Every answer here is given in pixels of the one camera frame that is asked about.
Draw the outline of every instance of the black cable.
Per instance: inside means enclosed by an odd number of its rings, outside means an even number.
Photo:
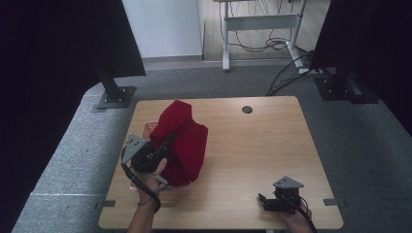
[[[123,156],[124,156],[124,151],[125,151],[126,147],[123,148],[123,150],[121,151],[121,161],[123,161]],[[151,196],[154,201],[155,201],[155,208],[154,208],[154,212],[156,213],[159,209],[160,209],[160,199],[158,198],[158,196],[151,191],[150,189],[148,189],[146,187],[146,185],[140,181],[131,171],[130,169],[127,167],[126,164],[121,163],[121,167],[124,170],[124,173],[126,174],[126,176],[136,185],[136,187],[140,187],[140,189],[142,189],[144,192],[146,192],[149,196]]]
[[[308,213],[309,213],[309,205],[308,205],[308,203],[306,202],[306,200],[305,200],[303,197],[300,197],[300,199],[302,199],[302,201],[305,203],[305,206],[306,206],[306,214],[308,214]]]
[[[236,14],[237,14],[238,17],[239,17],[239,11],[237,9],[239,8],[240,4],[241,4],[241,2],[237,3],[237,6],[236,6]]]
[[[264,7],[262,7],[261,5],[260,5],[260,1],[259,0],[257,0],[257,4],[258,4],[258,7],[260,8],[260,10],[261,10],[261,12],[262,13],[264,13]]]
[[[278,1],[276,2],[276,6],[277,6],[277,8],[278,8],[278,15],[281,13],[282,3],[283,3],[283,0],[278,0]]]
[[[258,4],[257,4],[257,2],[255,1],[255,12],[254,12],[254,16],[257,14],[257,7],[258,7]]]
[[[229,4],[229,6],[230,6],[231,14],[232,14],[232,16],[234,16],[233,8],[231,6],[231,3]],[[223,29],[222,29],[222,3],[220,3],[219,10],[220,10],[219,20],[220,20],[220,23],[221,23],[221,36],[222,36],[222,39],[224,41]],[[283,50],[283,49],[287,48],[288,47],[288,45],[286,44],[286,42],[288,41],[287,39],[285,39],[285,38],[271,38],[271,35],[272,35],[273,31],[274,31],[274,29],[272,29],[272,31],[270,32],[269,39],[266,40],[266,46],[265,47],[252,48],[252,47],[248,47],[248,46],[243,45],[242,42],[240,41],[239,36],[238,36],[238,34],[241,33],[241,32],[238,32],[238,31],[235,31],[235,34],[236,34],[236,39],[239,43],[235,44],[235,43],[227,42],[227,44],[230,45],[230,46],[241,47],[244,50],[249,51],[249,52],[261,52],[261,51],[264,51],[264,50],[269,49],[269,48],[272,48],[273,50]]]
[[[266,15],[270,15],[270,10],[269,10],[269,0],[263,1],[262,0],[262,5],[264,6],[264,8],[266,9]]]
[[[308,214],[306,214],[302,209],[300,209],[300,207],[296,206],[292,201],[290,201],[288,198],[284,197],[283,195],[281,195],[281,198],[284,201],[288,202],[291,206],[293,206],[301,215],[303,215],[303,217],[308,222],[309,227],[310,227],[310,229],[312,230],[313,233],[318,233],[318,231],[316,230],[315,225],[313,224],[312,219],[308,216]]]
[[[269,89],[268,89],[267,92],[266,92],[266,96],[271,96],[271,95],[273,95],[273,94],[270,94],[270,95],[269,95],[269,93],[270,93],[270,91],[271,91],[272,88],[273,88],[273,84],[276,82],[276,80],[279,78],[279,76],[280,76],[290,65],[294,64],[296,60],[298,60],[298,59],[300,59],[300,58],[302,58],[302,57],[304,57],[304,56],[306,56],[306,55],[301,55],[300,57],[298,57],[298,58],[294,59],[293,61],[291,61],[291,63],[289,63],[287,66],[285,66],[285,67],[276,75],[275,79],[272,81],[272,83],[270,84]]]
[[[273,90],[273,93],[271,94],[271,95],[274,95],[274,94],[276,94],[276,92],[278,92],[280,89],[282,89],[283,87],[285,87],[285,86],[287,86],[287,85],[289,85],[289,84],[291,84],[291,83],[293,83],[294,81],[296,81],[296,80],[298,80],[298,79],[300,79],[300,78],[302,78],[303,76],[305,76],[306,74],[308,74],[309,72],[311,72],[312,70],[308,70],[308,71],[306,71],[306,72],[304,72],[304,73],[302,73],[302,74],[300,74],[298,77],[296,77],[296,78],[291,78],[291,79],[287,79],[287,80],[282,80],[282,82],[283,83],[285,83],[285,84],[283,84],[283,85],[278,85],[279,86],[279,88],[277,88],[277,89],[275,89],[275,90]]]

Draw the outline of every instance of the red cloth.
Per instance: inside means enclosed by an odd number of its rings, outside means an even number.
[[[160,115],[157,127],[150,135],[154,147],[158,148],[172,133],[176,133],[177,137],[161,176],[172,186],[187,185],[199,176],[208,128],[193,120],[190,104],[175,100]]]

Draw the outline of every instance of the black curtain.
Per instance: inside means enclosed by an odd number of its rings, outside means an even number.
[[[370,21],[357,31],[366,11],[376,3]],[[382,98],[412,135],[411,11],[408,0],[331,1],[311,68],[353,65],[351,71]],[[354,41],[352,55],[345,57]]]
[[[83,95],[100,82],[95,61],[112,78],[145,75],[121,0],[0,2],[0,232],[13,229]]]

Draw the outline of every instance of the wooden table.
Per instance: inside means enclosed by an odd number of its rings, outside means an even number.
[[[209,128],[206,154],[191,194],[160,195],[154,229],[285,229],[276,213],[263,210],[258,193],[275,198],[272,184],[288,176],[305,186],[300,195],[318,229],[338,229],[343,220],[299,103],[295,97],[185,99],[196,122]],[[142,101],[128,130],[142,135],[173,100]],[[253,111],[244,114],[242,108]],[[116,168],[99,225],[127,228],[139,202],[129,179]]]

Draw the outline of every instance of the white wall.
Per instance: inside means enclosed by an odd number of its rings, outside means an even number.
[[[205,31],[205,16],[203,13],[204,10],[204,2],[205,0],[197,0],[197,12],[199,14],[199,28],[200,28],[200,39],[201,39],[201,47],[202,47],[202,53],[203,53],[203,40],[204,40],[204,31]]]
[[[122,2],[142,57],[202,54],[197,1]]]

